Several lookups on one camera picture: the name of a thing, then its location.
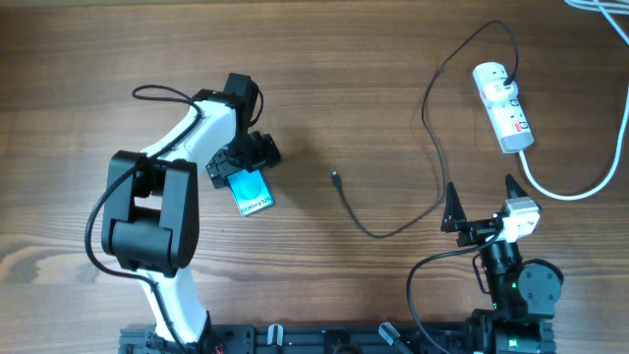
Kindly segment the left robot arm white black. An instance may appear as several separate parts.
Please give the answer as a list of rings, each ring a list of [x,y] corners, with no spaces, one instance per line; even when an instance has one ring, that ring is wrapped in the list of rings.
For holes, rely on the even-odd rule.
[[[232,191],[241,215],[271,207],[262,169],[280,162],[269,134],[253,126],[263,93],[232,73],[222,90],[189,96],[170,88],[165,101],[188,106],[162,139],[140,152],[120,150],[109,162],[107,188],[89,215],[86,254],[102,272],[142,285],[155,325],[121,334],[123,353],[222,353],[191,270],[200,237],[199,177]]]

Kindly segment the blue Galaxy smartphone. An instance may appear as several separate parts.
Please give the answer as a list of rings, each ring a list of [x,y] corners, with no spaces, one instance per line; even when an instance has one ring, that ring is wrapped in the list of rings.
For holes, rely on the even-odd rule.
[[[229,187],[242,216],[249,216],[274,204],[259,170],[242,170],[228,177]]]

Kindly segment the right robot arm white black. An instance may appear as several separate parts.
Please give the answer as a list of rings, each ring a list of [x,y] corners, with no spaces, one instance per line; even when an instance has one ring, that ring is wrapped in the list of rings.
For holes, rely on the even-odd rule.
[[[459,247],[475,246],[475,267],[491,310],[476,309],[462,332],[467,353],[553,354],[557,351],[551,320],[560,299],[564,276],[552,263],[525,261],[517,241],[534,233],[542,208],[519,186],[505,177],[507,199],[488,219],[470,221],[456,188],[448,183],[441,230],[456,232]]]

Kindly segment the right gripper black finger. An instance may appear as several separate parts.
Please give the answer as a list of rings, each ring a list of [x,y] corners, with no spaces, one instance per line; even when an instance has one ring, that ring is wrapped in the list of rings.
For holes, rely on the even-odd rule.
[[[467,217],[453,182],[446,185],[445,209],[440,230],[459,232],[467,226]]]
[[[528,194],[522,189],[511,174],[507,174],[505,176],[505,188],[508,199],[528,197]]]

